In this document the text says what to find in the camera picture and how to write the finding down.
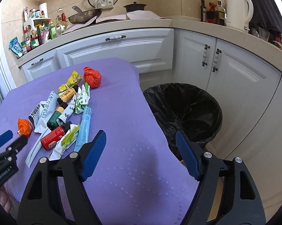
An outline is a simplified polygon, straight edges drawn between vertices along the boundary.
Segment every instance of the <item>purple tablecloth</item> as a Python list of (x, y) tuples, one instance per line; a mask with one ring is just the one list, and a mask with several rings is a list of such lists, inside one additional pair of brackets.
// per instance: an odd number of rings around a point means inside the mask
[[(91, 89), (90, 94), (89, 141), (102, 129), (107, 143), (93, 176), (84, 182), (100, 220), (111, 225), (180, 224), (198, 182), (169, 150), (140, 89), (138, 70), (127, 61), (107, 58), (67, 67), (10, 91), (0, 106), (0, 134), (11, 129), (13, 139), (17, 138), (18, 118), (27, 119), (33, 108), (45, 101), (52, 90), (57, 91), (74, 69), (83, 75), (84, 67), (102, 74), (101, 86)], [(75, 114), (70, 120), (78, 124), (81, 118), (82, 114)], [(36, 162), (50, 153), (42, 148), (31, 168), (26, 166), (26, 156), (38, 137), (39, 134), (31, 134), (17, 155), (19, 171), (5, 184), (19, 202)], [(63, 182), (59, 184), (65, 213), (71, 218)]]

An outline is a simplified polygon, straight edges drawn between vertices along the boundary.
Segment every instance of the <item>paper towel roll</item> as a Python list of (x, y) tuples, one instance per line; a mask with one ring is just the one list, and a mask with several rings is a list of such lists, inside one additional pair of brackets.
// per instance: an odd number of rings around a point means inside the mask
[(40, 9), (40, 11), (44, 11), (45, 17), (48, 18), (47, 3), (44, 2), (44, 3), (40, 4), (39, 9)]

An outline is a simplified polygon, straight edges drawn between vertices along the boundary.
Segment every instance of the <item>human hand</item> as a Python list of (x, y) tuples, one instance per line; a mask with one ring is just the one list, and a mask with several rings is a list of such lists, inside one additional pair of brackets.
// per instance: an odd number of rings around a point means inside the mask
[(1, 186), (0, 188), (0, 204), (7, 213), (12, 213), (14, 211), (10, 196), (4, 186)]

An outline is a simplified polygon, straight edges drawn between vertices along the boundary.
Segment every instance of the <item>black pot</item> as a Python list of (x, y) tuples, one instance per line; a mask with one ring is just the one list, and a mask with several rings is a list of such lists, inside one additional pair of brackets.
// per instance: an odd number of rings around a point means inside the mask
[(144, 11), (145, 6), (147, 5), (134, 2), (133, 4), (125, 5), (124, 8), (126, 9), (126, 12), (129, 13), (137, 10)]

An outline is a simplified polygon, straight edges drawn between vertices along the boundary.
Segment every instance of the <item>green bottle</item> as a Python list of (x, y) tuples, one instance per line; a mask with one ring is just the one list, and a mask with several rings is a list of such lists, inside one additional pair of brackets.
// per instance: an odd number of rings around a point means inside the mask
[(48, 22), (49, 22), (51, 39), (53, 40), (53, 39), (57, 38), (56, 27), (53, 24), (53, 22), (51, 21), (51, 19), (49, 19)]

